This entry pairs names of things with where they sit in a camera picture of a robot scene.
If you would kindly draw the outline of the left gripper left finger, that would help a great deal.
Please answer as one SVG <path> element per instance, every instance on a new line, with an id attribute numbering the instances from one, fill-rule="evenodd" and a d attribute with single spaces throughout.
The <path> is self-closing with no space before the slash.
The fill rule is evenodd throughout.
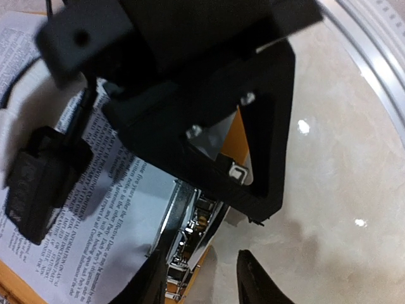
<path id="1" fill-rule="evenodd" d="M 167 254 L 167 246 L 158 246 L 126 287 L 110 303 L 164 303 L 168 272 Z"/>

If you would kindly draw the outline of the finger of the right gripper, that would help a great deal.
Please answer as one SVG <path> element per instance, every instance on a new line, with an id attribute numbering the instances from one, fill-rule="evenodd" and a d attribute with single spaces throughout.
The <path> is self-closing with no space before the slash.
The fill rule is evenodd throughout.
<path id="1" fill-rule="evenodd" d="M 253 182 L 244 213 L 262 223 L 282 207 L 285 159 L 289 136 L 296 56 L 288 41 L 280 41 L 248 62 L 246 93 L 254 101 L 241 106 L 251 157 Z"/>
<path id="2" fill-rule="evenodd" d="M 107 82 L 104 89 L 109 101 L 103 113 L 128 150 L 244 213 L 250 185 L 237 183 L 222 162 L 190 141 L 197 128 L 206 130 L 240 111 L 241 95 L 234 88 L 163 82 L 135 94 Z"/>

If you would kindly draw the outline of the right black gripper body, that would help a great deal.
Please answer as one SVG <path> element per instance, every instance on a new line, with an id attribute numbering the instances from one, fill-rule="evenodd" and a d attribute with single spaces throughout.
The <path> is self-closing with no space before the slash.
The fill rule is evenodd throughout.
<path id="1" fill-rule="evenodd" d="M 247 133 L 286 133 L 288 36 L 321 19 L 316 1 L 68 1 L 36 45 L 58 87 L 106 80 L 118 133 L 206 130 L 235 111 Z"/>

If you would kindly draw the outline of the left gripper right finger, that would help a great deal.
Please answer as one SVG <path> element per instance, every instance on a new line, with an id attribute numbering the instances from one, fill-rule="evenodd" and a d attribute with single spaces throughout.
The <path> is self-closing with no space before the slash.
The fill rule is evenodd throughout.
<path id="1" fill-rule="evenodd" d="M 287 297 L 249 250 L 240 250 L 237 257 L 239 303 L 288 303 Z"/>

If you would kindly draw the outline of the stack of printed papers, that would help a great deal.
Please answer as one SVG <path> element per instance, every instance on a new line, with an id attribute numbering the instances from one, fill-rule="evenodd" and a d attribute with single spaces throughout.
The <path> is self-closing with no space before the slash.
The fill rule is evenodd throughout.
<path id="1" fill-rule="evenodd" d="M 1 17 L 1 96 L 38 56 L 32 36 L 44 19 L 17 12 Z M 159 230 L 175 178 L 122 146 L 101 113 L 108 101 L 102 83 L 84 134 L 94 157 L 40 245 L 4 214 L 9 189 L 3 167 L 34 129 L 56 126 L 55 118 L 39 118 L 50 110 L 45 94 L 59 93 L 52 92 L 45 64 L 38 60 L 16 85 L 12 110 L 1 110 L 1 295 L 12 303 L 109 303 L 146 261 Z"/>

